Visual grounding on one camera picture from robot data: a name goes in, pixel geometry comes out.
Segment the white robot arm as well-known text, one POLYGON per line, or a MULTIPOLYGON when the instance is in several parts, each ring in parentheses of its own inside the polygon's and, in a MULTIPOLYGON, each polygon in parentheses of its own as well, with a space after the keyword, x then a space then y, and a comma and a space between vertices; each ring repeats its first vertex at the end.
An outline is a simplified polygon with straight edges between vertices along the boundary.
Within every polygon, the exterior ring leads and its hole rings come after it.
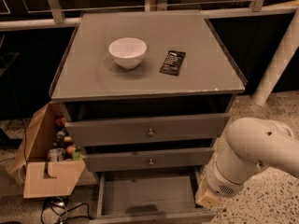
POLYGON ((206 166, 195 194, 203 207, 233 198, 248 179, 269 167, 299 177, 299 141, 281 121, 237 119, 227 128, 226 141, 228 147, 206 166))

